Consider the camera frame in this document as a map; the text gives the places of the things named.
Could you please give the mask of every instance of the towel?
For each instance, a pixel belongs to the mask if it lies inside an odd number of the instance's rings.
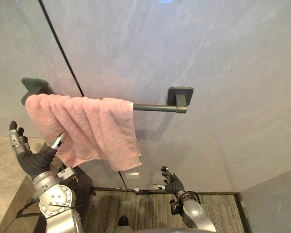
[[[56,153],[66,166],[94,159],[115,171],[141,165],[130,101],[40,94],[27,98],[26,109],[46,143],[67,132]]]

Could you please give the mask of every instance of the robotic arm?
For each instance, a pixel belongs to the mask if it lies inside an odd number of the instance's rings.
[[[83,233],[81,219],[74,209],[75,194],[61,181],[75,178],[76,173],[70,167],[57,175],[49,168],[55,153],[63,143],[65,133],[61,133],[43,152],[33,154],[24,129],[12,121],[10,124],[10,142],[17,160],[26,174],[32,180],[36,192],[33,199],[40,199],[40,211],[47,220],[47,233]]]
[[[183,222],[189,228],[216,232],[211,220],[205,215],[203,207],[197,202],[197,196],[194,192],[186,192],[179,178],[169,171],[166,166],[161,168],[162,175],[166,178],[166,185],[155,184],[152,187],[157,190],[165,190],[176,196],[177,201],[170,201],[172,215],[180,214]]]

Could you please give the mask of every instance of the bathroom wall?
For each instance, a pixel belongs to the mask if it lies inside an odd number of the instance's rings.
[[[291,233],[291,170],[241,192],[252,233]]]
[[[44,2],[85,95],[164,104],[195,88],[184,115],[135,111],[128,187],[162,182],[162,165],[198,191],[291,169],[291,0]]]
[[[26,135],[41,136],[27,116],[21,98],[22,78],[49,82],[58,94],[80,92],[57,48],[38,1],[0,0],[0,135],[7,136],[11,120]]]

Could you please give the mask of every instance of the towel bar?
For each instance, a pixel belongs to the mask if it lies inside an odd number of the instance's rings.
[[[26,99],[30,95],[53,94],[48,82],[42,79],[23,78],[22,83],[28,92],[22,98],[21,102],[25,105]],[[168,89],[167,105],[152,105],[134,103],[134,110],[156,111],[156,112],[176,112],[186,113],[187,106],[191,102],[194,89],[190,86],[172,86]]]

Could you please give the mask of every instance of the marble floor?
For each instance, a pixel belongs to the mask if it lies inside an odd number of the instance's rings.
[[[42,138],[29,138],[33,152],[41,149]],[[12,152],[9,137],[0,136],[0,223],[16,194],[25,173]]]

